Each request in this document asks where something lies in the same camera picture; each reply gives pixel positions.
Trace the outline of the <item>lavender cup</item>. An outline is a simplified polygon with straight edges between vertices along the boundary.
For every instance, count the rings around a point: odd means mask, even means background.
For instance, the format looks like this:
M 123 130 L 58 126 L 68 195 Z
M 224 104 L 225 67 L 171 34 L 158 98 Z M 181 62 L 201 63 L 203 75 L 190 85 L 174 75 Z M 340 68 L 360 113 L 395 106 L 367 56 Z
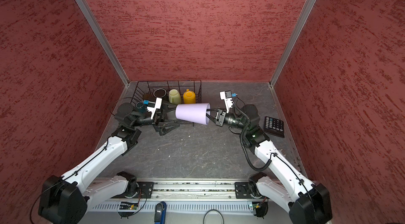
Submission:
M 211 108 L 209 103 L 182 104 L 176 107 L 176 118 L 188 122 L 208 125 L 208 109 Z

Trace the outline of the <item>light green mug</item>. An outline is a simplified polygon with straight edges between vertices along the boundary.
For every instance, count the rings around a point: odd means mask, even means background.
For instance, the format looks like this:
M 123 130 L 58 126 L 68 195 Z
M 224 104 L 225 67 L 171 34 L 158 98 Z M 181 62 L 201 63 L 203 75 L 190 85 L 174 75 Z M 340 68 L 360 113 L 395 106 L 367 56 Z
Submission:
M 169 102 L 174 105 L 180 105 L 182 103 L 180 92 L 177 89 L 171 89 L 168 93 Z

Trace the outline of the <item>black mug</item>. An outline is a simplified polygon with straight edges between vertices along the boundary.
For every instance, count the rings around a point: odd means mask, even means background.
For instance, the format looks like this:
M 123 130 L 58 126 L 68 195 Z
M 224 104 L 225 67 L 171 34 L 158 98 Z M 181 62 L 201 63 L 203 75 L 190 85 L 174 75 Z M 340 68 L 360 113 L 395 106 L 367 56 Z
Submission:
M 164 101 L 169 101 L 167 90 L 164 88 L 158 88 L 153 93 L 155 98 L 161 98 Z

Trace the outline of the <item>yellow mug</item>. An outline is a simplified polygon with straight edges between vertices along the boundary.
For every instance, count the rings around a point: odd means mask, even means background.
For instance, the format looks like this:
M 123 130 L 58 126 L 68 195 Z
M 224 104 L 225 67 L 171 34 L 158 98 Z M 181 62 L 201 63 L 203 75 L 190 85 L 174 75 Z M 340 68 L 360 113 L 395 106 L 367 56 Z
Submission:
M 183 94 L 184 104 L 195 104 L 196 103 L 196 93 L 189 89 Z

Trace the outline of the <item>grey mug cream inside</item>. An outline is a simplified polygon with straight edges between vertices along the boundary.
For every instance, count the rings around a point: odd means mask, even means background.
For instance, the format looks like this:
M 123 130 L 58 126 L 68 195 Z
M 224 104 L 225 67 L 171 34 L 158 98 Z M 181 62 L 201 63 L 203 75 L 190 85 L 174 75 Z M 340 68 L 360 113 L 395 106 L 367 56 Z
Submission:
M 166 112 L 165 120 L 168 121 L 175 121 L 177 120 L 176 118 L 176 109 L 170 109 Z

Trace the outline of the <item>teal mug white inside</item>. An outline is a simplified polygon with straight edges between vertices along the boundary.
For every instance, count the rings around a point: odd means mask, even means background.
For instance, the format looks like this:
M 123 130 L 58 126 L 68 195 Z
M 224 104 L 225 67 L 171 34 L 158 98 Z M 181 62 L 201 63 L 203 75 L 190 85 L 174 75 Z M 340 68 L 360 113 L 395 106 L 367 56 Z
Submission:
M 136 109 L 138 112 L 145 113 L 147 112 L 147 105 L 145 105 L 143 102 L 138 102 L 136 103 Z

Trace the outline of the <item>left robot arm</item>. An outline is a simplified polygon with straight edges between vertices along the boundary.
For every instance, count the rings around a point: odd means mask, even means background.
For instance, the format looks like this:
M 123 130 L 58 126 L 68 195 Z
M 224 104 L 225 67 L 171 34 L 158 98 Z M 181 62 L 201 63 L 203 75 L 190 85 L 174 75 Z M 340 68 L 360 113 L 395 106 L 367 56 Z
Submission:
M 154 126 L 160 135 L 178 128 L 186 121 L 175 116 L 176 107 L 164 102 L 162 108 L 153 109 L 143 104 L 137 108 L 123 103 L 115 119 L 118 128 L 106 142 L 76 167 L 62 176 L 50 176 L 42 186 L 39 196 L 39 216 L 53 224 L 77 224 L 94 206 L 122 195 L 140 201 L 142 190 L 136 176 L 125 171 L 97 186 L 91 186 L 96 177 L 116 158 L 128 153 L 138 143 L 139 127 Z

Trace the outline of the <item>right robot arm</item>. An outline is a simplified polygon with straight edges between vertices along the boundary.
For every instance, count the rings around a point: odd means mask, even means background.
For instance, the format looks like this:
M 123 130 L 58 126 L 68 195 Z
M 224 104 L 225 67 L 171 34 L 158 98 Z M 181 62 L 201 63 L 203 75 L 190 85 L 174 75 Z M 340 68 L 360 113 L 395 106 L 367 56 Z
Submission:
M 227 112 L 207 110 L 206 118 L 217 126 L 240 129 L 239 140 L 245 158 L 256 175 L 250 184 L 256 197 L 266 197 L 283 208 L 294 224 L 326 224 L 332 220 L 330 193 L 301 174 L 276 148 L 260 127 L 254 105 L 234 107 Z

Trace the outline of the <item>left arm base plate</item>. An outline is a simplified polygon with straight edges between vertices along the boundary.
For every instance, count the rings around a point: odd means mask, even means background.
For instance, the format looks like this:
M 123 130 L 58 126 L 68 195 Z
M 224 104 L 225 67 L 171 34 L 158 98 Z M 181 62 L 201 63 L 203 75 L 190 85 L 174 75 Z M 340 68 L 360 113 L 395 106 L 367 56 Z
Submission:
M 125 198 L 151 198 L 154 182 L 130 182 L 123 193 Z

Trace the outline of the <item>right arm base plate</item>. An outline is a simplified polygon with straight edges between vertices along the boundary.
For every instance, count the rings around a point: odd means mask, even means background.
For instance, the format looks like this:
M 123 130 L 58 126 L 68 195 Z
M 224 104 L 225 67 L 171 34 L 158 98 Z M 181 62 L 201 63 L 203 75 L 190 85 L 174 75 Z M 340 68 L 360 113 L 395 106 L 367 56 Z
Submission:
M 235 196 L 237 199 L 264 199 L 253 182 L 235 182 Z

